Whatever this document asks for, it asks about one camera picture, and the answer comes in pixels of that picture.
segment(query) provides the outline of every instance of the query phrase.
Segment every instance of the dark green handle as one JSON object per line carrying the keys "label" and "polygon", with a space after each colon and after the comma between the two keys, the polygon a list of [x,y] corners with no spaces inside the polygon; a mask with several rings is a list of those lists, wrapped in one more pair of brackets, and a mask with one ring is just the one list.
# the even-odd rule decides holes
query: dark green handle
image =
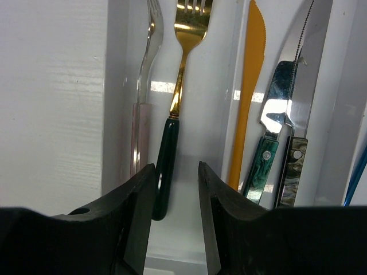
{"label": "dark green handle", "polygon": [[259,204],[263,195],[278,144],[276,140],[262,137],[259,145],[257,145],[255,157],[243,192],[246,198],[257,204]]}
{"label": "dark green handle", "polygon": [[178,132],[179,120],[168,118],[166,120],[156,166],[157,193],[153,208],[153,220],[155,221],[164,219],[167,214]]}
{"label": "dark green handle", "polygon": [[308,142],[302,137],[288,137],[274,207],[294,206]]}

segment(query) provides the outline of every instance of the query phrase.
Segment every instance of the pink handle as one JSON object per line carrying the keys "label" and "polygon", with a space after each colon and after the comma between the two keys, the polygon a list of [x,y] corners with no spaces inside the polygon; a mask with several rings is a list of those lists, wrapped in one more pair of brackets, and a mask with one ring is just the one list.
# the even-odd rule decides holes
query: pink handle
{"label": "pink handle", "polygon": [[[131,155],[130,155],[130,176],[134,176],[145,165],[148,164],[149,133],[150,133],[151,104],[135,103],[132,111],[132,131],[131,131]],[[138,127],[138,144],[135,153],[136,129]]]}

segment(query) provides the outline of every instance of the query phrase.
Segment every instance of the knife blade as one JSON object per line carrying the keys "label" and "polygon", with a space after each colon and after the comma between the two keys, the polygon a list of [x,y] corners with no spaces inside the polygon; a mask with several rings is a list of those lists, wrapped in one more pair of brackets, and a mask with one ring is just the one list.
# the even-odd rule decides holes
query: knife blade
{"label": "knife blade", "polygon": [[306,139],[314,93],[333,0],[317,0],[310,13],[300,53],[293,93],[287,106],[291,127],[274,207],[294,206],[308,140]]}
{"label": "knife blade", "polygon": [[278,138],[285,122],[288,101],[291,96],[294,62],[298,59],[296,55],[303,43],[302,33],[310,10],[310,3],[311,0],[307,0],[302,4],[292,23],[263,103],[260,124],[265,127],[265,134],[259,140],[248,179],[242,190],[244,196],[257,204],[260,202],[278,149]]}

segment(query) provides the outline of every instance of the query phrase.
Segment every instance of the handle rivet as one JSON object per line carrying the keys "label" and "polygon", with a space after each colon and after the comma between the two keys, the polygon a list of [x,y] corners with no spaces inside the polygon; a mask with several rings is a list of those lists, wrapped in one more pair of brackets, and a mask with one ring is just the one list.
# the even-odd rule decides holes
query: handle rivet
{"label": "handle rivet", "polygon": [[264,160],[270,160],[270,158],[271,158],[271,153],[269,151],[263,152],[263,159]]}
{"label": "handle rivet", "polygon": [[293,158],[300,159],[302,157],[302,152],[300,150],[294,151]]}

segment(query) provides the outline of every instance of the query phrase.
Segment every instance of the metal blade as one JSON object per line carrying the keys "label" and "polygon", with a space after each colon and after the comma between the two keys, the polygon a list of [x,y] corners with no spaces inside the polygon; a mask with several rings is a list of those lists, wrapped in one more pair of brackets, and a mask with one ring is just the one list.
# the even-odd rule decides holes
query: metal blade
{"label": "metal blade", "polygon": [[284,47],[280,53],[278,65],[275,69],[267,95],[265,96],[260,123],[265,126],[265,138],[277,140],[284,124],[288,101],[290,99],[290,84],[296,53],[303,41],[300,41],[301,33],[311,0],[306,0],[300,7],[292,27],[288,32]]}
{"label": "metal blade", "polygon": [[286,123],[295,137],[305,138],[333,0],[316,0],[305,32]]}

